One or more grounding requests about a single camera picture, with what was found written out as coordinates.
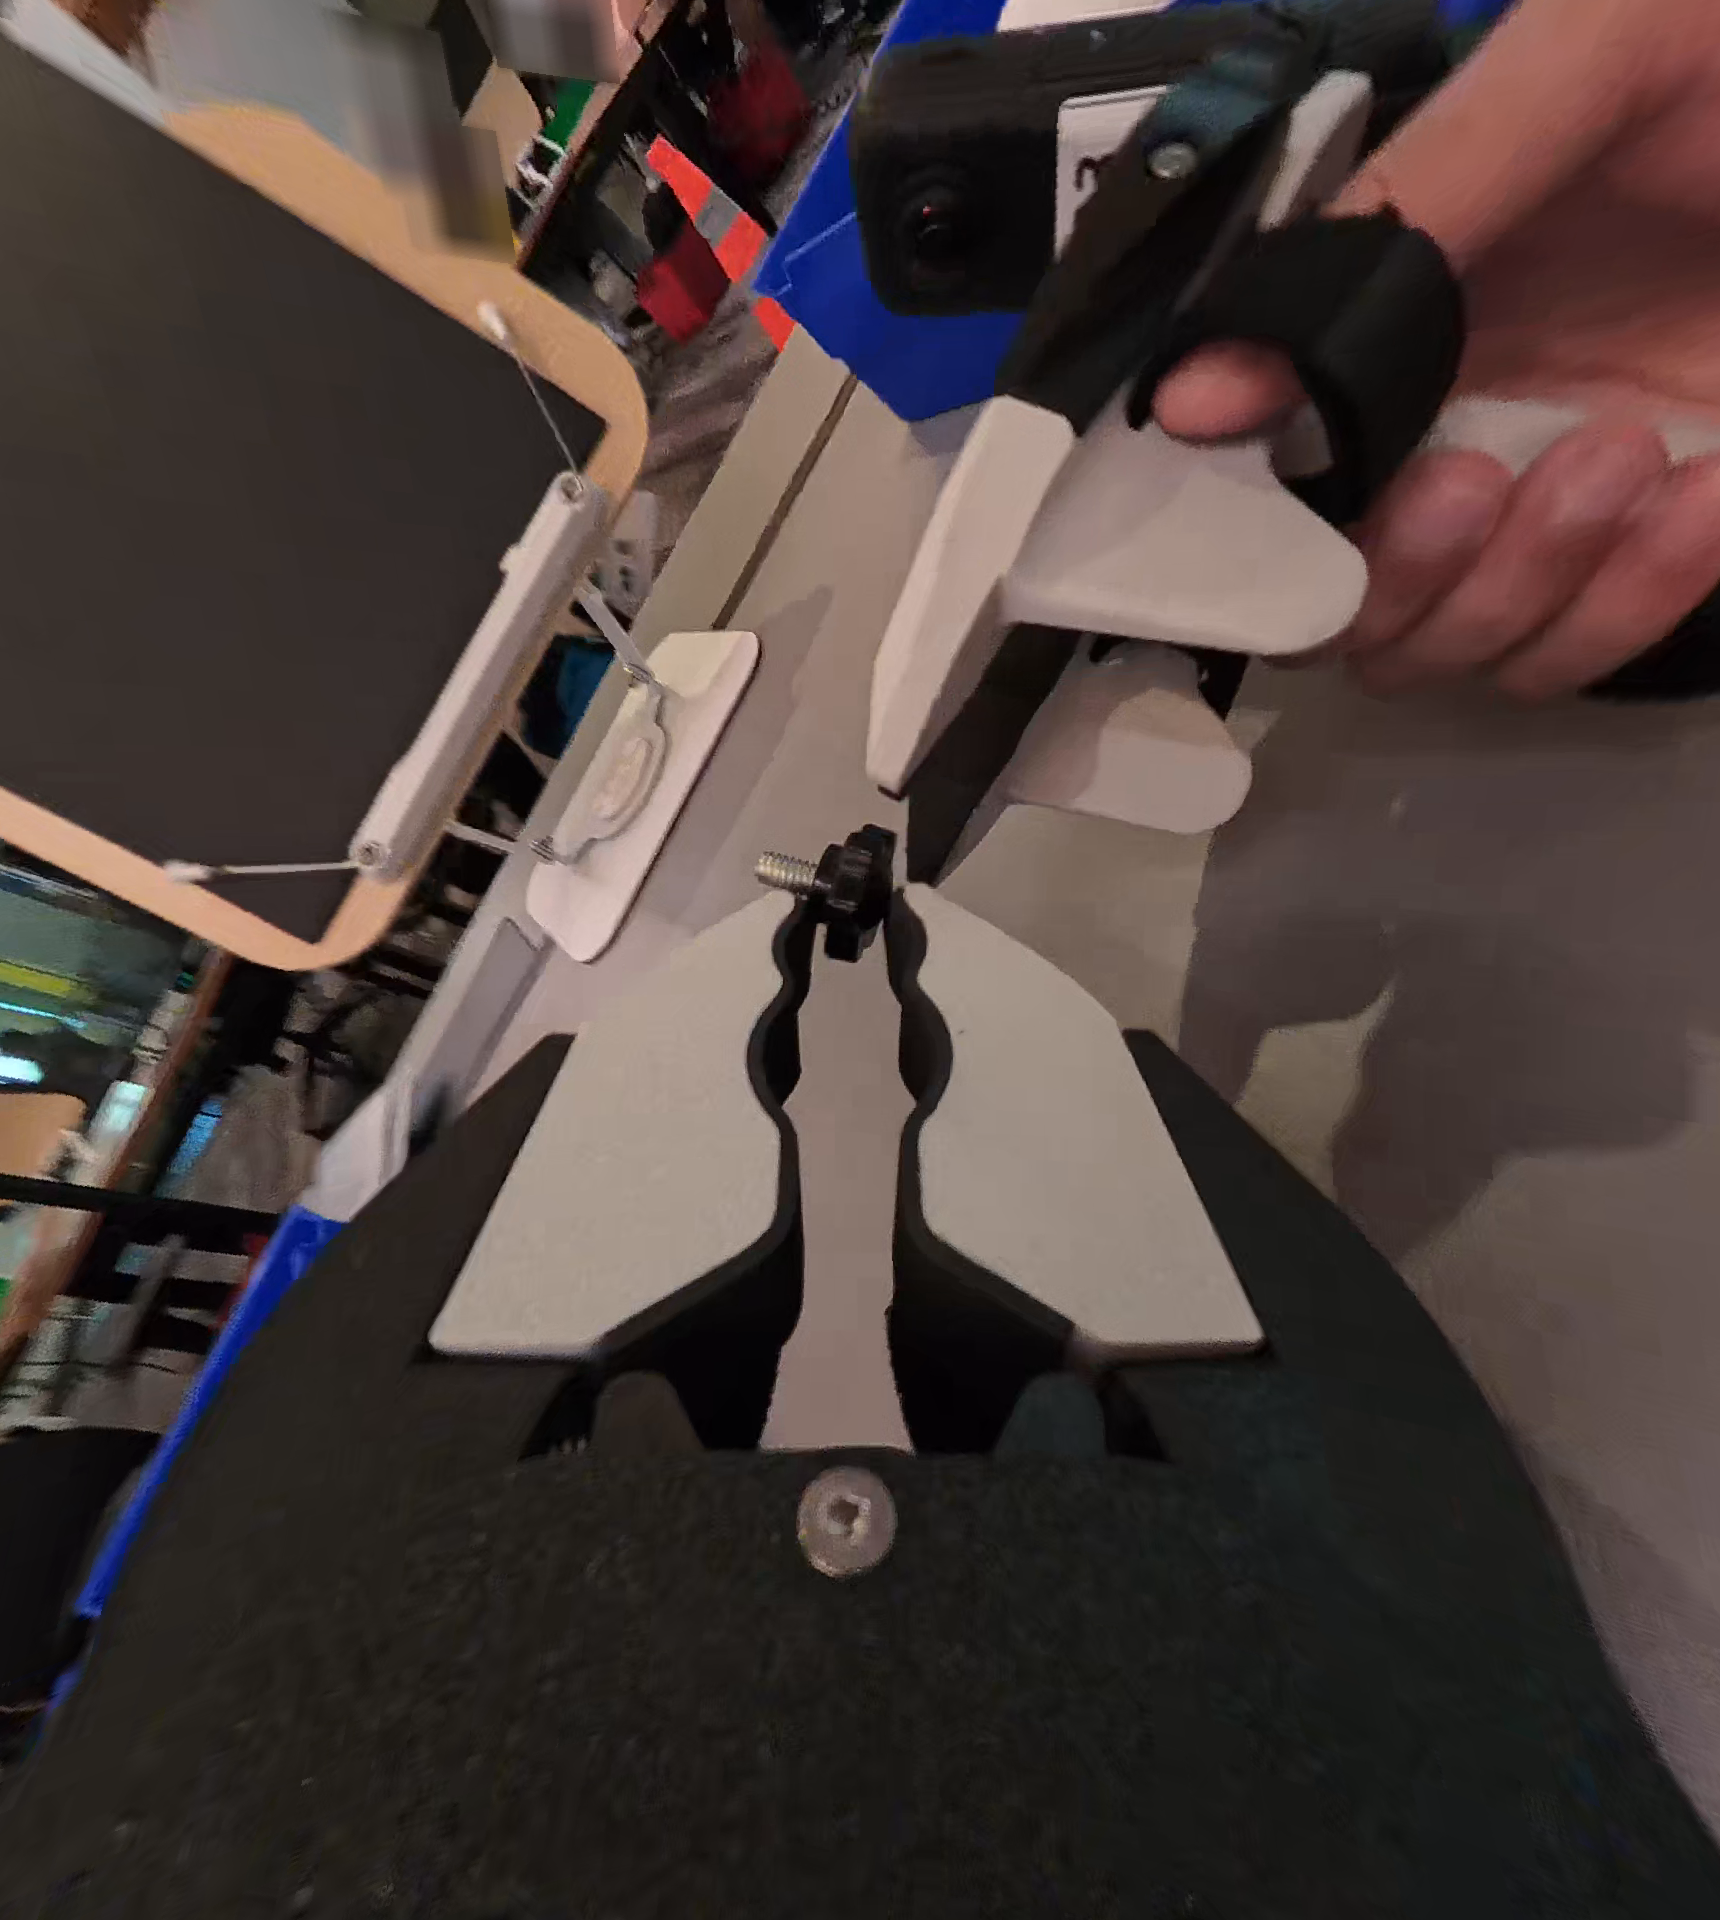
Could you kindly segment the black knob screw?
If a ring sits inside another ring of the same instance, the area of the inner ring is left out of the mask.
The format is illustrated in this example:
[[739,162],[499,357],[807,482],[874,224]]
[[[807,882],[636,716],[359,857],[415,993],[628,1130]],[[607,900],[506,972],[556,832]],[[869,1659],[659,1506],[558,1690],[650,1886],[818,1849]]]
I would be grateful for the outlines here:
[[878,824],[851,827],[818,857],[763,849],[753,879],[792,897],[801,923],[815,929],[823,956],[859,962],[889,916],[896,893],[896,832]]

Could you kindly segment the orange traffic cone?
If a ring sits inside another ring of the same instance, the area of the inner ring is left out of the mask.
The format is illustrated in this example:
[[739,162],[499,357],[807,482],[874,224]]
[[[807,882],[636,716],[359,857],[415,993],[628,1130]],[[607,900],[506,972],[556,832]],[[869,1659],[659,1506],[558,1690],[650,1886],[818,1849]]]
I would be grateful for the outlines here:
[[743,286],[765,229],[666,136],[643,155],[647,261],[632,276],[636,305],[674,345],[696,341]]

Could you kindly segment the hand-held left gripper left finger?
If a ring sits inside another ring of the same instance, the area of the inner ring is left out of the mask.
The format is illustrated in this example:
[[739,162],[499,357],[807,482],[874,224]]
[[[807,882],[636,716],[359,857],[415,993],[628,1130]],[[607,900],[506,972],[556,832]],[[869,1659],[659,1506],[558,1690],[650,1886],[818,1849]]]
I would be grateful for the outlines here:
[[801,900],[756,900],[571,1035],[431,1325],[457,1360],[587,1361],[790,1202]]

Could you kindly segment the person's right hand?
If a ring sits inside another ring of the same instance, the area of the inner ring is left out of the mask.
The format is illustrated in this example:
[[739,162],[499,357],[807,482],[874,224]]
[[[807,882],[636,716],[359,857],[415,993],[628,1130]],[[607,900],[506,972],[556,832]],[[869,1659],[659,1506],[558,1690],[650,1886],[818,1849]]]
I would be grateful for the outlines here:
[[1512,3],[1321,205],[1466,299],[1457,396],[1573,413],[1520,471],[1417,450],[1351,622],[1281,668],[1382,696],[1720,696],[1720,3]]

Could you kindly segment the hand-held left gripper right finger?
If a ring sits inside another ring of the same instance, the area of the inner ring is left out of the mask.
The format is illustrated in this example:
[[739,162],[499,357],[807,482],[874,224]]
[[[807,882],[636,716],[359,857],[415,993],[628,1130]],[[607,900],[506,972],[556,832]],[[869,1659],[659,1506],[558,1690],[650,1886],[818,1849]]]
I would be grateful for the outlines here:
[[921,1246],[1097,1364],[1243,1356],[1264,1331],[1124,1027],[933,886],[885,933]]

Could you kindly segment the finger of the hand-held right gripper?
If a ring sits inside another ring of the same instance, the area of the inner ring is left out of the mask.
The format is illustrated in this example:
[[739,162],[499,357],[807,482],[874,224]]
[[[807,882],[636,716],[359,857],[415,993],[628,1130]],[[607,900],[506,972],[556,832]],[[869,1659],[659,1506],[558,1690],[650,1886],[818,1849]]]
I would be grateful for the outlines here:
[[936,493],[871,660],[867,775],[889,798],[979,683],[1004,632],[999,595],[1065,466],[1061,413],[992,396]]
[[1083,633],[1014,625],[906,790],[906,879],[937,886],[992,830],[1006,775]]

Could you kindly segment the black board with wooden rim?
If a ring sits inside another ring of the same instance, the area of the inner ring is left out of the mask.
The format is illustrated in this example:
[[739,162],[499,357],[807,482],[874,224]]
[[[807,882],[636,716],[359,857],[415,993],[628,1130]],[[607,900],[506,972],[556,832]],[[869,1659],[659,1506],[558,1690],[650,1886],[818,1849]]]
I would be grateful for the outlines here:
[[647,439],[619,348],[415,225],[0,27],[0,839],[268,968],[393,921]]

